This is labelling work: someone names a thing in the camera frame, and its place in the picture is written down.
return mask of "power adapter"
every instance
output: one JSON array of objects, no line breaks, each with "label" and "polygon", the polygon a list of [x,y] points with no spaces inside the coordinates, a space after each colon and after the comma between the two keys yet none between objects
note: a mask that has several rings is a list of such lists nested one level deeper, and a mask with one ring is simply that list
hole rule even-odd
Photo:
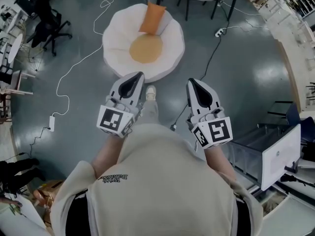
[{"label": "power adapter", "polygon": [[222,33],[223,33],[223,29],[220,28],[220,29],[216,32],[215,37],[220,37]]},{"label": "power adapter", "polygon": [[176,124],[171,125],[170,130],[175,131],[176,129]]},{"label": "power adapter", "polygon": [[51,132],[55,130],[55,117],[54,116],[49,116],[49,128]]}]

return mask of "white sneaker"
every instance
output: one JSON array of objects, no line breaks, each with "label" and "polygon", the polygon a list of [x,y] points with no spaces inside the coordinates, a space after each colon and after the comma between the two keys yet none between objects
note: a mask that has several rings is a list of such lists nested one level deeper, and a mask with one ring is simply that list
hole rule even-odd
[{"label": "white sneaker", "polygon": [[146,100],[156,100],[157,89],[155,86],[148,86],[146,90]]}]

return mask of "gray floor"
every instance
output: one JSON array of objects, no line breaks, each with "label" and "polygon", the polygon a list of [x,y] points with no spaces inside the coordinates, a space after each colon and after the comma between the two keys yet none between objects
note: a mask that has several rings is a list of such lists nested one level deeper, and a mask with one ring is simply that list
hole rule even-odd
[{"label": "gray floor", "polygon": [[[14,96],[13,132],[20,152],[30,150],[29,144],[47,126],[54,111],[64,112],[66,98],[57,97],[56,87],[62,75],[70,67],[101,46],[101,36],[93,33],[93,21],[104,10],[103,0],[52,0],[51,5],[71,21],[69,32],[73,38],[58,40],[57,57],[44,54],[37,78],[28,81],[33,96]],[[221,8],[214,20],[210,20],[214,2],[205,6],[191,1],[189,20],[185,21],[186,0],[179,7],[177,0],[164,0],[163,5],[181,24],[186,50],[176,69],[157,81],[157,102],[160,121],[170,126],[187,103],[185,85],[190,77],[200,78],[207,61],[219,39],[214,33],[226,27],[227,21]],[[96,22],[96,31],[108,26],[113,14],[121,9],[145,0],[115,0],[108,11]],[[257,11],[249,0],[237,0],[236,7],[247,13]],[[234,11],[230,26],[244,25],[244,20],[263,25],[260,16],[248,16]],[[44,130],[42,139],[33,146],[34,157],[41,161],[41,169],[48,178],[66,177],[80,160],[91,161],[103,145],[106,134],[96,128],[99,107],[117,76],[105,65],[102,51],[98,51],[62,80],[59,93],[70,96],[70,110],[65,116],[56,116],[55,132]],[[253,128],[275,100],[290,100],[290,86],[284,63],[269,30],[254,29],[243,32],[229,29],[215,53],[204,79],[213,87],[231,117],[234,135]],[[186,109],[177,123],[176,132],[194,142],[185,124],[189,115]]]}]

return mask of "white cable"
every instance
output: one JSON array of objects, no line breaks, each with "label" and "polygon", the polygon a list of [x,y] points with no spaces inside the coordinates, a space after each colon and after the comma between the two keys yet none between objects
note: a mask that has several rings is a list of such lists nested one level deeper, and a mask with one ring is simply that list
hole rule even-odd
[{"label": "white cable", "polygon": [[250,30],[244,30],[244,29],[243,29],[242,27],[240,27],[240,26],[230,26],[230,27],[228,27],[228,28],[222,28],[222,30],[227,30],[227,29],[230,29],[230,28],[241,28],[243,32],[249,32],[249,31],[253,30],[254,28],[266,28],[266,29],[268,29],[268,27],[266,27],[266,26],[253,26],[250,22],[248,22],[248,20],[245,20],[245,21],[246,21],[246,23],[248,23],[248,24],[252,27],[252,29],[250,29]]},{"label": "white cable", "polygon": [[[101,2],[100,7],[101,7],[101,8],[106,7],[106,9],[94,20],[94,22],[93,22],[93,31],[94,31],[94,33],[99,34],[99,35],[103,35],[102,33],[99,33],[99,32],[96,32],[96,31],[95,31],[95,22],[100,18],[101,15],[103,15],[103,14],[107,11],[107,9],[110,7],[110,5],[111,5],[113,2],[114,2],[114,0],[112,0],[111,2],[108,1],[108,0],[104,0],[104,1]],[[69,111],[69,107],[70,107],[70,98],[69,98],[69,96],[66,95],[66,94],[63,94],[63,95],[59,95],[59,94],[58,94],[58,89],[59,89],[59,85],[60,85],[61,80],[71,72],[71,70],[73,69],[73,67],[75,67],[76,65],[80,64],[82,61],[84,61],[85,59],[87,59],[89,56],[91,56],[91,55],[93,55],[94,53],[96,53],[96,52],[97,52],[98,50],[100,50],[102,47],[103,47],[103,43],[102,43],[102,45],[100,46],[100,48],[98,48],[97,50],[95,50],[95,51],[92,52],[91,54],[87,55],[85,58],[83,58],[83,59],[82,59],[81,61],[79,61],[78,63],[74,64],[74,65],[70,68],[70,70],[69,70],[65,75],[63,75],[63,76],[60,78],[60,80],[59,80],[59,82],[58,82],[58,85],[57,85],[57,89],[56,89],[56,95],[57,95],[58,97],[67,97],[67,99],[68,99],[68,108],[67,108],[67,111],[65,111],[63,114],[61,114],[61,113],[59,113],[59,112],[53,112],[52,116],[54,116],[54,114],[58,114],[58,115],[64,116],[64,115],[65,115],[66,113],[68,113],[68,111]]]},{"label": "white cable", "polygon": [[246,14],[246,15],[249,15],[249,16],[260,16],[260,14],[248,14],[248,13],[246,13],[246,12],[244,12],[244,11],[241,11],[241,10],[239,10],[239,9],[237,9],[237,8],[234,8],[235,10],[238,10],[239,12],[242,12],[242,13],[244,13],[244,14]]}]

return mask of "person's leg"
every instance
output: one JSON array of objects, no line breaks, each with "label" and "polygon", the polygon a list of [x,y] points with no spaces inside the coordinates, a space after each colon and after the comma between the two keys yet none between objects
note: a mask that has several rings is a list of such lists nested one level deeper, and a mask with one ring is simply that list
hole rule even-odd
[{"label": "person's leg", "polygon": [[22,175],[12,177],[8,183],[8,189],[11,192],[16,192],[23,186],[27,185],[35,177],[38,177],[42,181],[45,181],[45,177],[43,176],[41,171],[38,168],[35,168],[30,171],[27,171]]},{"label": "person's leg", "polygon": [[29,168],[31,168],[33,165],[38,165],[39,161],[37,159],[25,159],[25,160],[20,160],[15,163],[8,163],[8,173],[11,176],[14,176],[18,174],[20,171],[25,171]]},{"label": "person's leg", "polygon": [[146,102],[143,104],[143,108],[135,125],[144,123],[156,123],[158,120],[158,105],[156,102],[157,90],[154,86],[148,86],[146,91]]}]

